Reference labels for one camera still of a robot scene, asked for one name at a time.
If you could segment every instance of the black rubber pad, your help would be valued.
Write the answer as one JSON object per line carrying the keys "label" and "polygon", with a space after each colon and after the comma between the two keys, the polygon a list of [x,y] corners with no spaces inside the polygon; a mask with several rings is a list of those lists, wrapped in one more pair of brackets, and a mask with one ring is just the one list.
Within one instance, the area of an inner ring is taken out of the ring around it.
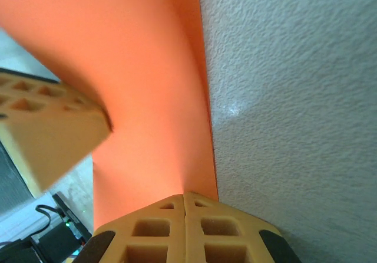
{"label": "black rubber pad", "polygon": [[115,237],[115,232],[107,231],[89,239],[73,263],[99,263],[108,246]]}
{"label": "black rubber pad", "polygon": [[265,229],[259,231],[259,234],[275,263],[301,263],[283,237]]}

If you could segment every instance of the black cable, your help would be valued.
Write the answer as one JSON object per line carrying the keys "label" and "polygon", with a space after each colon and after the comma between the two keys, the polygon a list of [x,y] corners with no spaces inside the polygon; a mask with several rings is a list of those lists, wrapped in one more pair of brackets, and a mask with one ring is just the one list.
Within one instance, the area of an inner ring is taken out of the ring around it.
{"label": "black cable", "polygon": [[[37,207],[35,207],[35,210],[39,213],[42,213],[43,215],[47,216],[48,218],[48,223],[41,229],[37,230],[36,232],[33,232],[32,234],[28,235],[26,238],[30,237],[30,236],[33,236],[33,235],[36,235],[40,232],[43,232],[44,230],[46,230],[50,224],[51,224],[51,216],[49,215],[48,212],[44,211],[43,209],[46,209],[46,210],[49,210],[51,212],[54,212],[54,213],[57,213],[57,214],[60,214],[60,211],[59,209],[56,209],[56,208],[53,208],[53,207],[50,207],[48,205],[37,205]],[[2,245],[8,245],[8,244],[11,244],[13,243],[13,241],[4,241],[4,242],[0,242],[0,246]]]}

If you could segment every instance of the square hole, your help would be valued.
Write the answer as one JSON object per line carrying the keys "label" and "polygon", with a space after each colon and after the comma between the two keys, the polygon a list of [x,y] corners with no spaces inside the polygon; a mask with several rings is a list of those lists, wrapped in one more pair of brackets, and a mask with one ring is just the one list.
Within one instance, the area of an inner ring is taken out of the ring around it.
{"label": "square hole", "polygon": [[243,245],[205,244],[207,263],[252,263],[250,254]]}
{"label": "square hole", "polygon": [[27,83],[24,81],[20,81],[13,86],[13,89],[21,90],[21,91],[29,91],[34,88],[34,85],[31,83]]}
{"label": "square hole", "polygon": [[164,219],[143,219],[136,223],[132,236],[169,236],[170,222]]}
{"label": "square hole", "polygon": [[240,235],[237,224],[229,219],[203,218],[201,228],[205,235]]}
{"label": "square hole", "polygon": [[200,202],[198,200],[195,200],[195,206],[197,206],[197,207],[208,207],[206,204],[204,204],[203,202]]}
{"label": "square hole", "polygon": [[3,77],[0,77],[0,86],[4,85],[5,83],[8,83],[10,82],[9,79],[6,79],[6,78],[3,78]]}
{"label": "square hole", "polygon": [[166,263],[167,250],[167,246],[129,245],[124,263]]}
{"label": "square hole", "polygon": [[161,206],[160,209],[174,209],[174,204],[173,203],[167,203],[167,204]]}
{"label": "square hole", "polygon": [[73,106],[73,105],[65,105],[63,107],[63,110],[65,110],[65,111],[77,111],[79,109],[80,109],[79,107]]}
{"label": "square hole", "polygon": [[37,93],[51,97],[60,97],[64,94],[64,90],[43,86]]}
{"label": "square hole", "polygon": [[20,111],[38,111],[42,109],[44,106],[45,105],[42,103],[38,103],[27,99],[20,99],[16,103],[11,105],[11,108]]}
{"label": "square hole", "polygon": [[8,96],[0,95],[0,106],[4,104],[9,99]]}
{"label": "square hole", "polygon": [[76,97],[74,99],[74,102],[77,103],[77,104],[85,104],[84,101],[81,98],[79,98],[79,97]]}

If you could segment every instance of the textured white wall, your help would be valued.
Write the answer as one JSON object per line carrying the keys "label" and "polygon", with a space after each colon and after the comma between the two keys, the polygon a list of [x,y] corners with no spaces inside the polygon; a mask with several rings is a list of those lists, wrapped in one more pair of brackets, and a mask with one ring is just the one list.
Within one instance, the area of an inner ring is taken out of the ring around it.
{"label": "textured white wall", "polygon": [[220,199],[376,262],[377,0],[201,0]]}

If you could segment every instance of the orange sheet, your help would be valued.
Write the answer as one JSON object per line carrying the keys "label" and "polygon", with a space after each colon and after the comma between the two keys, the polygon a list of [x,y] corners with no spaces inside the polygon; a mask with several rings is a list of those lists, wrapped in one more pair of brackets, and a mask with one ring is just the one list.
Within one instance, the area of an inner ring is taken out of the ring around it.
{"label": "orange sheet", "polygon": [[0,25],[108,111],[95,227],[183,191],[217,199],[199,0],[0,0]]}

